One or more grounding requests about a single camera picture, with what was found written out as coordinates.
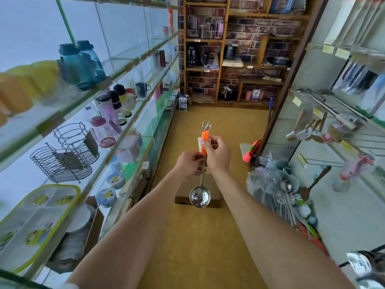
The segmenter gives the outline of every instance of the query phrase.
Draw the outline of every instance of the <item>person's right hand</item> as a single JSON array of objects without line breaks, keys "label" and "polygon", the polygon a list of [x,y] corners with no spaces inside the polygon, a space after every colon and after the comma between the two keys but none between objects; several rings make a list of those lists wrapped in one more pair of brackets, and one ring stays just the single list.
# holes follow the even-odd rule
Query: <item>person's right hand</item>
[{"label": "person's right hand", "polygon": [[231,149],[227,146],[225,141],[219,136],[210,137],[211,143],[218,143],[218,148],[214,149],[207,141],[202,140],[201,143],[207,151],[207,166],[211,172],[215,171],[229,171]]}]

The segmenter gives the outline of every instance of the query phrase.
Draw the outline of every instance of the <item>wooden shelving unit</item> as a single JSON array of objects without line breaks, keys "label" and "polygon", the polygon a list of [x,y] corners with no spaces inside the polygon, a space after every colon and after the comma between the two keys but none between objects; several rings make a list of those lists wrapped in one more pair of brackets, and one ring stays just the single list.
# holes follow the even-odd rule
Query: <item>wooden shelving unit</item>
[{"label": "wooden shelving unit", "polygon": [[[263,8],[261,12],[257,13],[251,13],[248,12],[250,10],[245,9],[230,9],[230,2],[231,0],[227,0],[226,3],[205,3],[205,2],[185,2],[184,3],[184,11],[186,12],[184,14],[184,89],[185,94],[188,93],[188,83],[187,83],[187,73],[188,71],[194,71],[194,72],[218,72],[218,78],[216,81],[216,88],[215,88],[215,96],[214,96],[214,102],[193,102],[193,105],[198,106],[215,106],[215,107],[235,107],[235,108],[252,108],[252,109],[268,109],[269,108],[269,101],[263,100],[263,101],[241,101],[241,94],[242,94],[242,87],[245,83],[251,83],[251,84],[265,84],[265,85],[273,85],[280,87],[278,88],[277,93],[279,93],[282,89],[282,86],[285,83],[285,79],[288,76],[288,73],[290,72],[290,67],[276,67],[276,66],[266,66],[263,65],[263,60],[267,48],[267,44],[269,41],[273,40],[282,40],[285,42],[294,42],[293,46],[291,46],[289,58],[293,59],[294,55],[296,53],[296,49],[298,47],[298,44],[301,42],[303,38],[304,31],[306,29],[306,26],[308,24],[308,21],[310,20],[311,12],[314,5],[314,0],[310,1],[308,4],[308,9],[306,14],[304,15],[296,15],[296,14],[270,14],[268,13],[270,11],[270,6],[272,4],[272,0],[264,0],[263,2]],[[197,38],[188,38],[187,34],[187,7],[188,6],[205,6],[205,7],[226,7],[226,13],[224,17],[224,31],[223,31],[223,38],[222,39],[197,39]],[[239,80],[239,87],[238,87],[238,99],[236,101],[221,101],[218,100],[218,92],[219,92],[219,86],[220,86],[220,80],[221,80],[221,72],[222,72],[222,64],[223,64],[223,54],[224,54],[224,46],[226,43],[226,33],[227,33],[227,27],[228,27],[228,19],[229,16],[232,17],[238,17],[238,18],[270,18],[270,19],[280,19],[280,20],[298,20],[301,22],[300,26],[298,27],[298,30],[296,32],[296,35],[293,36],[279,36],[279,35],[270,35],[265,34],[261,35],[259,39],[259,47],[256,55],[256,61],[255,62],[245,62],[243,64],[243,67],[232,67],[232,68],[260,68],[260,69],[272,69],[272,70],[282,70],[283,74],[281,75],[281,82],[273,81],[273,80],[265,80],[265,79],[240,79]],[[219,69],[213,70],[213,69],[206,69],[204,67],[186,67],[187,64],[187,42],[202,42],[202,43],[218,43],[221,42],[221,51],[219,54]]]}]

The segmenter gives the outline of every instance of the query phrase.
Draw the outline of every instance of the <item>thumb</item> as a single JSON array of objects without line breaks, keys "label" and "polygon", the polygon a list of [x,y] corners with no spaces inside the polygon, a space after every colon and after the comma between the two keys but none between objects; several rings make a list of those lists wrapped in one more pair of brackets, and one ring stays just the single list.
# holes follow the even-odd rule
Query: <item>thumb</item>
[{"label": "thumb", "polygon": [[208,141],[201,140],[201,144],[206,149],[207,153],[211,153],[214,151],[213,147],[211,146],[211,144]]}]

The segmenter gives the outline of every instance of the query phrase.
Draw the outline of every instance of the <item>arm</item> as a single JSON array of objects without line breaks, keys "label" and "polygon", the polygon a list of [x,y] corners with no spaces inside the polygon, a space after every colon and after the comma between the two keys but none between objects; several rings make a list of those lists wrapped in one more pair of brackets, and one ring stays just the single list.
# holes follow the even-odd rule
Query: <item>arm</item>
[{"label": "arm", "polygon": [[164,179],[129,210],[87,254],[67,283],[87,288],[136,288],[166,225],[182,181],[205,163],[197,151],[182,153]]},{"label": "arm", "polygon": [[354,288],[314,244],[257,202],[229,173],[231,150],[220,137],[207,142],[207,165],[234,216],[249,252],[270,289]]}]

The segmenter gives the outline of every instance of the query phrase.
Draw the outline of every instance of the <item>wooden floor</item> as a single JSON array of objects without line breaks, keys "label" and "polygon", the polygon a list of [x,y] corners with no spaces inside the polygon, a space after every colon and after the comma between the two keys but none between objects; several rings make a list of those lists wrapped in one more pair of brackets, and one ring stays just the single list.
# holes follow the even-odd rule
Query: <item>wooden floor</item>
[{"label": "wooden floor", "polygon": [[[198,148],[202,122],[211,135],[224,138],[233,150],[230,171],[245,187],[248,165],[240,143],[261,139],[268,111],[190,107],[177,111],[161,155],[153,187],[175,165],[184,150]],[[173,204],[162,240],[153,252],[140,289],[266,288],[230,210],[197,209]]]}]

